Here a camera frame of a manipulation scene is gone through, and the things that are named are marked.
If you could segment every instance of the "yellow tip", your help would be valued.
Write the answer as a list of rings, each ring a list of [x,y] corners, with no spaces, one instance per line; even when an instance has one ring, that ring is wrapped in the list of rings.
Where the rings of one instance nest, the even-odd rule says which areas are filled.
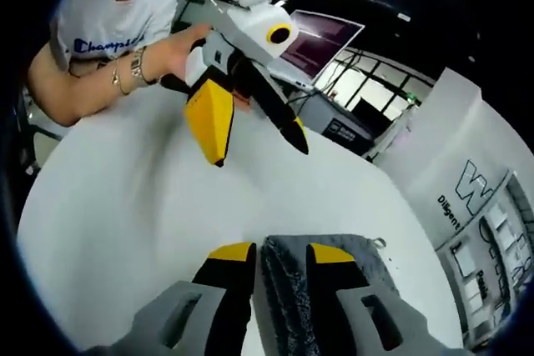
[[[249,248],[252,242],[232,243],[231,245],[221,246],[209,254],[208,258],[217,258],[218,260],[234,260],[236,262],[245,262]]]
[[[311,243],[310,245],[314,249],[315,261],[318,264],[355,261],[352,255],[339,248],[321,245],[320,243]]]
[[[222,164],[234,116],[232,94],[208,79],[187,102],[184,115],[209,163]]]

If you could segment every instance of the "desk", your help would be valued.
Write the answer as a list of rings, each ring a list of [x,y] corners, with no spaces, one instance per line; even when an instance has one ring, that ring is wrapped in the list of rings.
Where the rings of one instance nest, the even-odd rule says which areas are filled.
[[[381,256],[401,296],[436,338],[461,346],[438,258],[383,172],[311,131],[310,155],[300,154],[255,113],[236,113],[226,164],[210,166],[184,123],[184,103],[181,93],[144,88],[85,118],[28,196],[18,245],[44,304],[76,345],[121,337],[138,309],[191,279],[222,244],[357,233],[387,242]],[[254,321],[247,354],[263,354]]]

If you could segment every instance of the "woman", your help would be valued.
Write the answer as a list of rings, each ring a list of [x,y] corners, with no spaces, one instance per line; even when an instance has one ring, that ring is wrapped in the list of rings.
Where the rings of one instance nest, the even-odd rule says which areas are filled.
[[[76,77],[170,34],[178,0],[62,0],[52,23],[58,66]]]
[[[41,32],[44,46],[29,68],[28,89],[51,119],[68,127],[165,74],[185,80],[185,60],[190,49],[208,33],[207,25],[193,26],[77,78],[58,67],[49,38]]]

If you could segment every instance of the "gray towel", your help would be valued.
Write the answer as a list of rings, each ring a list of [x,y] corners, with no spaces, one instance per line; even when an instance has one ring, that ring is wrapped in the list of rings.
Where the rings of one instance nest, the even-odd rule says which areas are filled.
[[[355,258],[369,284],[382,283],[398,293],[373,241],[367,238],[349,234],[267,237],[260,260],[280,355],[320,354],[311,326],[306,281],[309,243],[345,250]]]

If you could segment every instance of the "black ceiling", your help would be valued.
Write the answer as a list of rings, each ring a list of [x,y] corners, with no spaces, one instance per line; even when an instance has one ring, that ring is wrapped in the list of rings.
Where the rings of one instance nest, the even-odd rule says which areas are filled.
[[[286,7],[364,23],[354,47],[431,78],[438,78],[444,67],[453,68],[480,85],[484,99],[534,149],[531,124],[517,111],[518,104],[531,103],[525,72],[530,68],[527,60],[534,58],[519,56],[530,42],[523,20],[525,4],[526,0],[291,0]],[[398,18],[399,13],[410,21]]]

